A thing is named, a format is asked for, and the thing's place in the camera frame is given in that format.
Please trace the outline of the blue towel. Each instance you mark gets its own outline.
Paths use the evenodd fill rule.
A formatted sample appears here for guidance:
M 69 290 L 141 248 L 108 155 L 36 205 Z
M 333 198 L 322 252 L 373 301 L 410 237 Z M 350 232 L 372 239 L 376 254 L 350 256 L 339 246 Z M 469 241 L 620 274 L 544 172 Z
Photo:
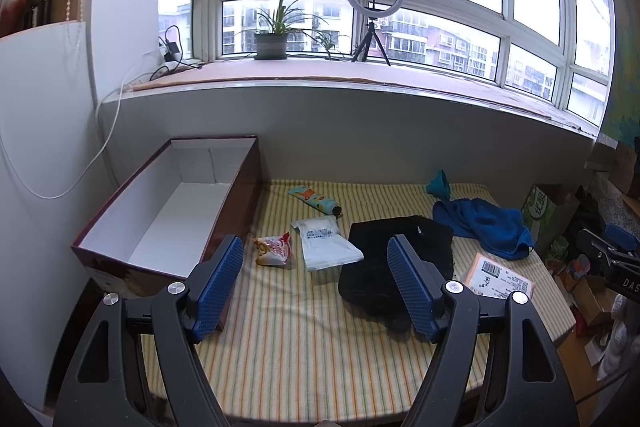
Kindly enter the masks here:
M 502 259 L 524 259 L 534 247 L 517 209 L 501 208 L 481 198 L 460 198 L 435 202 L 432 215 L 455 236 L 476 239 L 483 251 Z

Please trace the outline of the black cloth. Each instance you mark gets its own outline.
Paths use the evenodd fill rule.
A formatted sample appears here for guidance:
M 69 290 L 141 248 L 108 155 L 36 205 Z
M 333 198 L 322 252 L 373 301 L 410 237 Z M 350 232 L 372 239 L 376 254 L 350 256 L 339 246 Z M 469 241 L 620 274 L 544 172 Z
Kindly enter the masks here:
M 342 266 L 338 292 L 353 308 L 403 334 L 411 320 L 387 262 L 387 245 L 396 235 L 405 236 L 420 259 L 433 263 L 442 277 L 454 275 L 454 231 L 448 225 L 419 215 L 357 222 L 348 240 L 363 259 Z

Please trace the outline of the teal collapsible cup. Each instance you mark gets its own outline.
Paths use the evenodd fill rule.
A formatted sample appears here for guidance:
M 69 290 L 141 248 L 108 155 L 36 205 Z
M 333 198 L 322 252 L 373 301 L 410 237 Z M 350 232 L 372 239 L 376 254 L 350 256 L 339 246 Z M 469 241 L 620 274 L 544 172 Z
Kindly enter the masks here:
M 450 184 L 444 170 L 439 170 L 435 178 L 431 179 L 431 181 L 428 182 L 427 186 L 425 187 L 425 192 L 439 200 L 442 200 L 443 202 L 450 201 Z

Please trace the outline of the red snack packet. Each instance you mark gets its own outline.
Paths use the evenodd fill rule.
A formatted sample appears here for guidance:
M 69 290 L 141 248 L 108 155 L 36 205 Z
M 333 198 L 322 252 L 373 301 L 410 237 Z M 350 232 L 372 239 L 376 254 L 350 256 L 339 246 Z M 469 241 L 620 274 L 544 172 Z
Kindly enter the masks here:
M 256 263 L 263 267 L 284 268 L 292 255 L 291 234 L 256 237 L 253 244 L 257 251 Z

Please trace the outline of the white plastic package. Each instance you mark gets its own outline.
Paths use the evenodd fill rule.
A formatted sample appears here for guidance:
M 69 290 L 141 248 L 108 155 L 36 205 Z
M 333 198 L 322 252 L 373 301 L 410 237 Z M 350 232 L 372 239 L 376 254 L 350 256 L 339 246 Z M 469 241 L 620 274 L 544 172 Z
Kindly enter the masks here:
M 364 259 L 362 251 L 341 234 L 334 216 L 293 221 L 291 227 L 299 235 L 308 271 L 351 265 Z

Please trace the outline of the teal orange tube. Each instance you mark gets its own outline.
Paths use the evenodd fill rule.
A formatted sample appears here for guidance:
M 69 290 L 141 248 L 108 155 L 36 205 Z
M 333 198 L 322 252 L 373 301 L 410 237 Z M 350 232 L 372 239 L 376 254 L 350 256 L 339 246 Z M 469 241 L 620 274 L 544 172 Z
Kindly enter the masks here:
M 318 193 L 309 186 L 294 186 L 288 190 L 288 195 L 301 200 L 306 205 L 317 209 L 326 216 L 339 218 L 342 215 L 342 207 L 337 204 L 336 200 Z

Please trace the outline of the green cardboard box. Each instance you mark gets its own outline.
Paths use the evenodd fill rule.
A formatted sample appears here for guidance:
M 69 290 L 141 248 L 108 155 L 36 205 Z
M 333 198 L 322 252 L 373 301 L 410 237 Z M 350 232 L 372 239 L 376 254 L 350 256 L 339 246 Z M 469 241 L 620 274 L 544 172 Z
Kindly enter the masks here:
M 534 184 L 530 188 L 522 207 L 523 222 L 540 257 L 564 233 L 578 206 L 578 199 L 562 184 Z

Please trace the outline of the dark red cardboard box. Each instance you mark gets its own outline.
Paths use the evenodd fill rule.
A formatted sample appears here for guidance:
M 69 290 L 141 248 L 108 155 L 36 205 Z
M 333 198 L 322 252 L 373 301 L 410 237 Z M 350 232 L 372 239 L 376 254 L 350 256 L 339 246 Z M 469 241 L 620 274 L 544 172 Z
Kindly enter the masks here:
M 254 136 L 167 141 L 79 233 L 73 252 L 108 293 L 152 296 L 229 234 L 245 239 L 262 189 Z

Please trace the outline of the brown windowsill mat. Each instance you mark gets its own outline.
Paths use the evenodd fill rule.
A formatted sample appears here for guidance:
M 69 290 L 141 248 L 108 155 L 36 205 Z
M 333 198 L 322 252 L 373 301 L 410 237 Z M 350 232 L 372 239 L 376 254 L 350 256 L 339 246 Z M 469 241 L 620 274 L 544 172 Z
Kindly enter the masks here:
M 293 87 L 356 87 L 390 92 L 416 93 L 501 110 L 536 119 L 571 132 L 597 138 L 599 127 L 553 104 L 493 82 L 473 79 L 454 72 L 387 66 L 381 63 L 351 63 L 324 58 L 289 58 L 288 60 L 217 61 L 200 68 L 184 70 L 155 80 L 134 82 L 134 93 L 160 89 L 186 89 L 190 86 L 240 87 L 242 84 L 271 84 Z

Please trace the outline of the white power strip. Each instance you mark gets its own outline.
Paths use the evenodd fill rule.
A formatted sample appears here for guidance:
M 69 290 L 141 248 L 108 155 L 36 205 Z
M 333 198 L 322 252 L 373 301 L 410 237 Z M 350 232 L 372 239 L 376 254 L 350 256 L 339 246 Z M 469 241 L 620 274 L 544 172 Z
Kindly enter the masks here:
M 182 60 L 182 49 L 175 41 L 165 41 L 162 46 L 162 51 L 166 63 L 178 63 Z

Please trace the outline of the small spider plant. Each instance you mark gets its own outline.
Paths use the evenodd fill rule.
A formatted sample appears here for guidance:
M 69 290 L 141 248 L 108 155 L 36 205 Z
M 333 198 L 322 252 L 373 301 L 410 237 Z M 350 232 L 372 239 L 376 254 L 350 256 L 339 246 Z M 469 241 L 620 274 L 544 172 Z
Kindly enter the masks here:
M 304 30 L 304 35 L 311 42 L 312 52 L 323 53 L 329 61 L 337 61 L 340 56 L 345 57 L 345 54 L 338 48 L 340 35 L 337 32 L 311 29 Z

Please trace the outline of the potted green plant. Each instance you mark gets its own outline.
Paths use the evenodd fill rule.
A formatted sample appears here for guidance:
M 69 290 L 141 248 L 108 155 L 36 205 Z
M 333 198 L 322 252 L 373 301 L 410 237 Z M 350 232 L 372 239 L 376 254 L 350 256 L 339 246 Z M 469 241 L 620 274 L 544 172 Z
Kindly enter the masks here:
M 285 0 L 278 0 L 273 10 L 260 8 L 256 12 L 256 28 L 242 29 L 243 34 L 252 32 L 254 35 L 255 60 L 286 60 L 288 36 L 296 32 L 308 35 L 316 30 L 312 24 L 317 15 L 301 9 L 298 2 L 294 0 L 286 4 Z

